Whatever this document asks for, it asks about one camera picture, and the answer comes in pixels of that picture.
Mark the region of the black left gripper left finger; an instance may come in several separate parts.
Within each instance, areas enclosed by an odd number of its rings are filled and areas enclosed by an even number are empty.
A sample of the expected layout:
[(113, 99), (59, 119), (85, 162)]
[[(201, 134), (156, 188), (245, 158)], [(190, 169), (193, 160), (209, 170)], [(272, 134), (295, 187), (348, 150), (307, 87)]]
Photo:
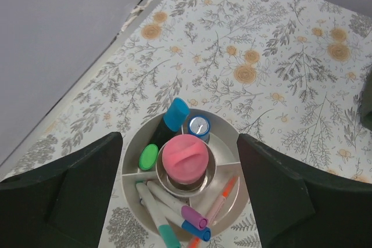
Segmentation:
[(1, 181), (1, 247), (98, 247), (122, 146), (111, 132)]

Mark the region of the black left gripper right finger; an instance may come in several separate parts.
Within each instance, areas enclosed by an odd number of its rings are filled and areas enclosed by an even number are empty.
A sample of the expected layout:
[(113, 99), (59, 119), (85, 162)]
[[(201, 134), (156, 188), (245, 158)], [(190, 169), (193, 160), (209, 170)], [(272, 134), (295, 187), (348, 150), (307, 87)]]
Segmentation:
[(262, 247), (371, 247), (371, 184), (237, 140)]

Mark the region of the pink capped white marker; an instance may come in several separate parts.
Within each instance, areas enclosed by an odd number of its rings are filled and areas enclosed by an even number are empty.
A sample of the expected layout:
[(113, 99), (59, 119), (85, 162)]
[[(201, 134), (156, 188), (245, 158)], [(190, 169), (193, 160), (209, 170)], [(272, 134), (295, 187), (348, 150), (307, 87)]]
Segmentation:
[(169, 192), (165, 191), (153, 181), (147, 181), (146, 185), (150, 192), (153, 193), (161, 202), (169, 206), (183, 219), (191, 223), (196, 229), (203, 230), (207, 227), (209, 222), (208, 219), (194, 210), (191, 206), (172, 196)]

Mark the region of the green capped black highlighter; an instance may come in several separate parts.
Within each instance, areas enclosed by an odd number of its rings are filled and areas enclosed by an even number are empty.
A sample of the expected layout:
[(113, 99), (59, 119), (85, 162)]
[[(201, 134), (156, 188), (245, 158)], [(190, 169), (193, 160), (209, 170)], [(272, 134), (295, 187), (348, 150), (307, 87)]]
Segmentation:
[(139, 168), (143, 171), (152, 169), (157, 162), (158, 153), (159, 149), (155, 144), (147, 145), (139, 157)]

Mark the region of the orange pen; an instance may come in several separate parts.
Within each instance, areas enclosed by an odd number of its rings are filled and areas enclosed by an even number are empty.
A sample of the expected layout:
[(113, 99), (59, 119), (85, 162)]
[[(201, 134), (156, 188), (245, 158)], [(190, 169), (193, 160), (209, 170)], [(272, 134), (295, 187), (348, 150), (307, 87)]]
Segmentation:
[(238, 184), (239, 176), (233, 175), (231, 178), (229, 178), (208, 210), (206, 217), (209, 220), (208, 228), (210, 229), (210, 235), (207, 242), (213, 237), (214, 229), (217, 224), (217, 218), (223, 211), (225, 204), (232, 201), (233, 197), (236, 196)]

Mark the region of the white divided round container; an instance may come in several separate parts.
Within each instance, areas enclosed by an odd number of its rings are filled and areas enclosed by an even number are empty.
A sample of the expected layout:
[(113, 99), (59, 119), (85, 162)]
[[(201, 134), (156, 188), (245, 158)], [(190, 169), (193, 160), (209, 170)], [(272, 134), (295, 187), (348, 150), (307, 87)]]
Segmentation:
[[(191, 143), (201, 146), (204, 155), (190, 151), (177, 136), (170, 148), (162, 146), (159, 149), (155, 166), (142, 171), (139, 168), (140, 153), (149, 143), (160, 119), (161, 116), (154, 117), (126, 139), (123, 159), (124, 195), (138, 224), (149, 233), (146, 243), (165, 246), (149, 213), (140, 205), (134, 185), (140, 178), (154, 178), (164, 190), (206, 215), (228, 180), (236, 176), (238, 179), (226, 202), (210, 223), (212, 239), (204, 246), (242, 247), (248, 233), (255, 230), (255, 220), (248, 207), (249, 196), (238, 155), (238, 131), (229, 121), (213, 113), (192, 109), (180, 132), (185, 136), (204, 134), (204, 141)], [(185, 156), (182, 155), (184, 150), (188, 151)]]

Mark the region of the blue capped white marker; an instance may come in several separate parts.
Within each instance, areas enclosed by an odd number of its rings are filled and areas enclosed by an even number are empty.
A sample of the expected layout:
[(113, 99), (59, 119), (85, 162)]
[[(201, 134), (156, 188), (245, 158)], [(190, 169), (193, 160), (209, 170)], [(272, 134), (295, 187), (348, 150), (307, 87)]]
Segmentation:
[(183, 219), (180, 215), (178, 215), (175, 211), (173, 211), (169, 206), (161, 202), (153, 193), (152, 195), (155, 198), (158, 206), (160, 207), (162, 213), (164, 214), (168, 222), (171, 221), (175, 223), (180, 228), (186, 230), (187, 232), (195, 236), (200, 237), (204, 241), (207, 241), (209, 239), (210, 229), (208, 227), (204, 228), (203, 230), (196, 229), (191, 223)]

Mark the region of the teal capped white marker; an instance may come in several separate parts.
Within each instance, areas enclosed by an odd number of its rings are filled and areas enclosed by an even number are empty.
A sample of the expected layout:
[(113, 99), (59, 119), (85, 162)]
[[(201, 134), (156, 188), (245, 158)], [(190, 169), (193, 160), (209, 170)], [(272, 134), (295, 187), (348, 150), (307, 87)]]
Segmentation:
[(158, 229), (159, 235), (165, 243), (165, 246), (167, 248), (180, 248), (180, 241), (176, 237), (176, 234), (169, 225), (166, 217), (162, 213), (148, 187), (143, 182), (137, 182), (135, 185), (142, 202), (147, 208), (155, 226)]

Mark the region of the pink transparent pencil case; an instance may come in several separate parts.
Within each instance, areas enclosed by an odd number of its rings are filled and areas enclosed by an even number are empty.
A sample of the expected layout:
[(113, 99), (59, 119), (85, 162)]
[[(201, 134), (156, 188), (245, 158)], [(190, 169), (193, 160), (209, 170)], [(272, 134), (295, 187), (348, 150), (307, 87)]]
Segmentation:
[(177, 135), (162, 151), (162, 164), (168, 176), (179, 184), (193, 184), (206, 171), (209, 162), (207, 145), (190, 135)]

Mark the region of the blue grey glue stick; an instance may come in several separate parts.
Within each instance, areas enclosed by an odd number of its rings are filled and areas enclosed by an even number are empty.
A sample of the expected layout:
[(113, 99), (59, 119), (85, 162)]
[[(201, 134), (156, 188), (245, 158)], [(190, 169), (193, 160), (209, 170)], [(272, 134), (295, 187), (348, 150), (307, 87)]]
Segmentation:
[(192, 117), (187, 125), (188, 133), (208, 143), (210, 138), (210, 122), (205, 116)]

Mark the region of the blue capped black highlighter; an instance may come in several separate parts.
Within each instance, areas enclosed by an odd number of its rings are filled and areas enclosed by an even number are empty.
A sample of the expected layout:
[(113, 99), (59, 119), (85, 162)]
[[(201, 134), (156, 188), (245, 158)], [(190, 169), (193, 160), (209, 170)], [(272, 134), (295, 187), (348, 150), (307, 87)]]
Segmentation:
[(175, 98), (162, 116), (149, 144), (156, 145), (160, 150), (167, 141), (178, 133), (189, 114), (188, 105), (181, 98)]

